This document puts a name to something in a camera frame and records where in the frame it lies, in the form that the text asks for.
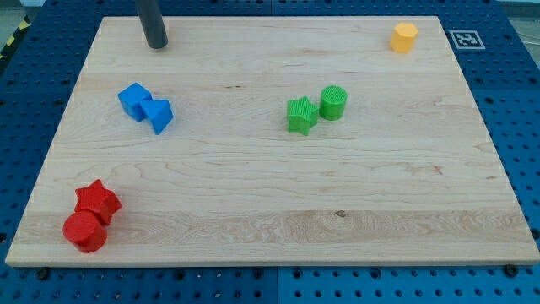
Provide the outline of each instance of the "toy block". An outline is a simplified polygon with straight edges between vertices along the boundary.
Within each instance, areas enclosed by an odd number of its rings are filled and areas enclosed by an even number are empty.
[[[410,52],[418,34],[419,30],[414,24],[402,22],[394,28],[390,39],[390,47],[395,52]]]
[[[172,119],[172,110],[168,100],[143,100],[141,107],[146,117],[152,123],[154,133],[159,135]]]
[[[307,136],[310,128],[317,124],[319,107],[310,102],[307,96],[287,102],[289,132],[298,132]]]
[[[75,193],[78,197],[75,212],[92,212],[104,225],[109,225],[112,215],[122,207],[115,193],[104,188],[99,179],[88,187],[76,189]]]
[[[143,100],[152,100],[152,95],[141,84],[134,83],[118,93],[118,99],[124,112],[140,122],[146,118],[146,115],[139,103]]]
[[[64,237],[84,253],[100,249],[107,240],[107,230],[89,211],[71,214],[62,228]]]
[[[336,85],[326,87],[321,93],[321,117],[330,121],[341,118],[346,103],[347,92],[343,88]]]

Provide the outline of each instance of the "green ridged cylinder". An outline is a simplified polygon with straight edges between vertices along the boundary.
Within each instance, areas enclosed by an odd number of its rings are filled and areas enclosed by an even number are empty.
[[[345,104],[347,103],[347,92],[336,85],[326,87],[321,93],[321,117],[330,121],[337,120],[343,116]]]

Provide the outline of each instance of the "blue cube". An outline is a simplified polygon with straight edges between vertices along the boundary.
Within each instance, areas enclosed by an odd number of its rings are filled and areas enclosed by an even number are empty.
[[[134,83],[118,93],[118,99],[127,115],[140,122],[146,118],[140,102],[152,100],[152,95],[141,84]]]
[[[168,100],[143,100],[140,102],[143,112],[150,120],[156,135],[172,120],[172,110]]]

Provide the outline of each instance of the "green star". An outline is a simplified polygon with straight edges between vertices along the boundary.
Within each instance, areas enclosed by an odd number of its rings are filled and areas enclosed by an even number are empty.
[[[319,107],[310,102],[307,96],[287,102],[289,132],[298,132],[307,136],[310,128],[317,124]]]

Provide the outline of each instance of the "red star-shaped block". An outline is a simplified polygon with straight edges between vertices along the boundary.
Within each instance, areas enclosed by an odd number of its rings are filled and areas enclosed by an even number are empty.
[[[122,207],[115,193],[104,188],[99,179],[88,187],[76,189],[75,193],[78,197],[75,212],[93,212],[105,225],[111,223],[112,215]]]

